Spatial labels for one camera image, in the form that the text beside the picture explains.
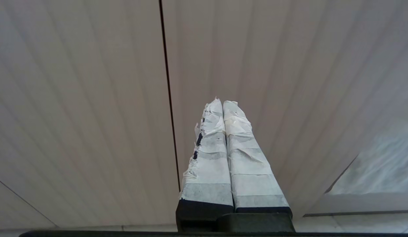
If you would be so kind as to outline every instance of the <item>black line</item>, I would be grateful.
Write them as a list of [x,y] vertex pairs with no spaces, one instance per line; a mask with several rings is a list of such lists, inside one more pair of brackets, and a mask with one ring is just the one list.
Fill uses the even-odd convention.
[[178,178],[178,188],[179,188],[179,192],[180,192],[179,167],[178,167],[177,152],[176,152],[175,127],[174,127],[174,123],[173,123],[172,96],[171,96],[171,93],[170,93],[169,67],[168,67],[168,63],[167,63],[165,21],[163,20],[162,0],[159,0],[159,7],[160,7],[160,22],[162,23],[163,50],[165,52],[166,79],[167,79],[167,91],[168,91],[168,94],[169,94],[170,118],[171,118],[171,121],[172,121],[173,144],[174,144],[174,148],[175,148],[176,176]]
[[10,190],[11,192],[13,192],[17,197],[19,197],[21,200],[23,200],[27,205],[31,206],[31,208],[33,208],[35,211],[37,211],[40,215],[42,215],[44,218],[46,218],[49,222],[51,222],[52,224],[54,224],[56,227],[58,227],[57,224],[53,223],[53,221],[51,221],[49,218],[47,218],[45,215],[43,215],[43,213],[41,213],[39,210],[37,210],[34,206],[32,206],[31,204],[29,204],[26,200],[24,200],[24,198],[22,198],[20,195],[18,195],[16,192],[14,192],[12,189],[10,189],[5,183],[3,183],[0,180],[0,183],[2,185],[4,185],[4,187],[6,187],[8,190]]

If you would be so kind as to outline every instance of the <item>white paper wrapping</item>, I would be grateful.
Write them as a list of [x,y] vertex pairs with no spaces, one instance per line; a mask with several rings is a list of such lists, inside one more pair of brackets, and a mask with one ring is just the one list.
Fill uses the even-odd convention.
[[235,208],[288,207],[245,113],[234,101],[224,102],[223,113]]
[[219,99],[205,106],[195,136],[194,156],[183,174],[180,198],[233,206],[225,123]]

